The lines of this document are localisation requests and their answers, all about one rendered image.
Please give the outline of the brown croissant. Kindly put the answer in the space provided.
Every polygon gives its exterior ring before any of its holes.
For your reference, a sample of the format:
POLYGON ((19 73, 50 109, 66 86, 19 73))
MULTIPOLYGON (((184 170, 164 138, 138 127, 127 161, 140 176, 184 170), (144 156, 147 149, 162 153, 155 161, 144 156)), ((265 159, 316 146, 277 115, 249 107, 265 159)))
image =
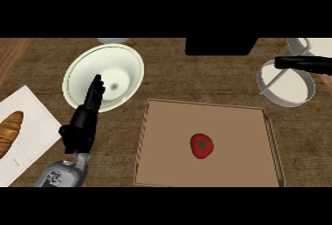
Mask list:
POLYGON ((0 122, 0 159, 4 157, 19 135, 23 112, 15 111, 0 122))

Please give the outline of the white placemat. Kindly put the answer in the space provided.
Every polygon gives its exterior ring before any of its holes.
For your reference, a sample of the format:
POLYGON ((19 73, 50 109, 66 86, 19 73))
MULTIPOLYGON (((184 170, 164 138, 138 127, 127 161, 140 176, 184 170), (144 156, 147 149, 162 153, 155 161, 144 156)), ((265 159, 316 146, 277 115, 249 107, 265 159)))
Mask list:
POLYGON ((13 145, 0 159, 0 187, 12 185, 59 140, 60 124, 26 86, 0 102, 0 122, 15 111, 23 113, 23 119, 13 145))

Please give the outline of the white tiered basket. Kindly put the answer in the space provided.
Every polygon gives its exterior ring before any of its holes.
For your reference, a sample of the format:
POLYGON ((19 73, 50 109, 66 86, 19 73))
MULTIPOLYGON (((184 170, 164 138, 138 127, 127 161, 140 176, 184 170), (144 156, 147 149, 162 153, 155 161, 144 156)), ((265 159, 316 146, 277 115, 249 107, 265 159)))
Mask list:
POLYGON ((287 47, 292 58, 301 56, 313 62, 310 69, 295 69, 289 62, 274 58, 264 63, 257 84, 259 94, 277 105, 296 107, 316 94, 316 83, 310 73, 332 76, 332 38, 289 38, 287 47))

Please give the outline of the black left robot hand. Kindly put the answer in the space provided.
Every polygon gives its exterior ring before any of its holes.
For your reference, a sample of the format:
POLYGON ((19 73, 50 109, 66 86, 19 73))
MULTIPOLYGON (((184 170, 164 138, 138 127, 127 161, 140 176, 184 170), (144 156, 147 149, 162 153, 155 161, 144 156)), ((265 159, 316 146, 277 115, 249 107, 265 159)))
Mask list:
POLYGON ((88 153, 96 135, 97 114, 105 87, 102 76, 96 75, 87 91, 84 103, 78 106, 68 125, 59 128, 65 153, 88 153))

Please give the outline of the white bowl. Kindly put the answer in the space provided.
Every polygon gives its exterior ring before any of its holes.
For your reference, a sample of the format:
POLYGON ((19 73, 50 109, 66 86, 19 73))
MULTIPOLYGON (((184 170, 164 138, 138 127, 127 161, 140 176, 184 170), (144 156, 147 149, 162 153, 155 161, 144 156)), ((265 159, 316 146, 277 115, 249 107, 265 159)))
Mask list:
POLYGON ((62 93, 76 108, 85 99, 91 80, 102 76, 105 93, 99 112, 107 112, 134 95, 144 78, 144 62, 136 50, 124 44, 103 44, 87 50, 69 65, 62 81, 62 93))

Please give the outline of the small grey round object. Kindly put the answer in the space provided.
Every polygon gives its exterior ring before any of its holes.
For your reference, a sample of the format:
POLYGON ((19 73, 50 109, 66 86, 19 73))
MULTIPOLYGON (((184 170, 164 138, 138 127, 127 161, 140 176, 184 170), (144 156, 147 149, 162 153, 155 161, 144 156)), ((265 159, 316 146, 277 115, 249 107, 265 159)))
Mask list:
POLYGON ((97 38, 102 44, 124 43, 130 38, 97 38))

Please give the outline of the black appliance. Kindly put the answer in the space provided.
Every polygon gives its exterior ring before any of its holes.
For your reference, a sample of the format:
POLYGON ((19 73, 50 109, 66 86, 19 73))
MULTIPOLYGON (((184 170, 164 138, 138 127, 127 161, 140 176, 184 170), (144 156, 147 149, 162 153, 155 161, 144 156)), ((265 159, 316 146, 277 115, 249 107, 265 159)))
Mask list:
POLYGON ((187 38, 186 55, 248 55, 257 38, 187 38))

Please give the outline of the red tomato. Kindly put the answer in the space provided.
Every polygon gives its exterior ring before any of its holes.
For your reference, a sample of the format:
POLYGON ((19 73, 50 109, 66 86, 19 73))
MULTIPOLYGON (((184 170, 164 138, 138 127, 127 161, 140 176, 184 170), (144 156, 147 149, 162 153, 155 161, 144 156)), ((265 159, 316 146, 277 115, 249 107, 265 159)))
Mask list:
POLYGON ((195 134, 190 137, 190 149, 196 159, 205 159, 214 150, 214 142, 205 134, 195 134))

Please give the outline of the brown tray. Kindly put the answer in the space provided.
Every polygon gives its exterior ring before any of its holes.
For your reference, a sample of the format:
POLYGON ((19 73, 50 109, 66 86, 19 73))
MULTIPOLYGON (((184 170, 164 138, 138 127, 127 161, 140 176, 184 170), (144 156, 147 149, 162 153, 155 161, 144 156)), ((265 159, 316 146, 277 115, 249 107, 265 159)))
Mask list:
POLYGON ((283 166, 265 111, 259 107, 150 99, 134 183, 283 187, 283 166))

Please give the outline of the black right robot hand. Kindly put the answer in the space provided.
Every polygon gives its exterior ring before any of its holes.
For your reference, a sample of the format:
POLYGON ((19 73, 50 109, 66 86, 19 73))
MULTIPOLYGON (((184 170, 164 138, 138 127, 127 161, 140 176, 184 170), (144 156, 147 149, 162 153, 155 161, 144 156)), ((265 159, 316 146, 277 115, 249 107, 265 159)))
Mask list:
POLYGON ((332 58, 323 56, 277 56, 274 67, 332 76, 332 58))

